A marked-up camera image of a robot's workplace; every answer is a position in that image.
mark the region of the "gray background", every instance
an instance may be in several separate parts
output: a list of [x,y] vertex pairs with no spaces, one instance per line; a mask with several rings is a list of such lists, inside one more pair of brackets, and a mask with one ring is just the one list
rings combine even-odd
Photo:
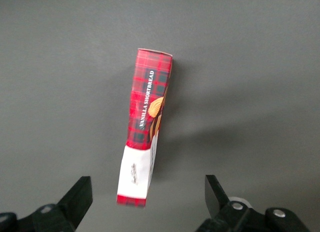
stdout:
[[[173,54],[146,208],[116,205],[137,48]],[[0,0],[0,211],[90,175],[79,232],[192,232],[205,174],[320,229],[320,0]]]

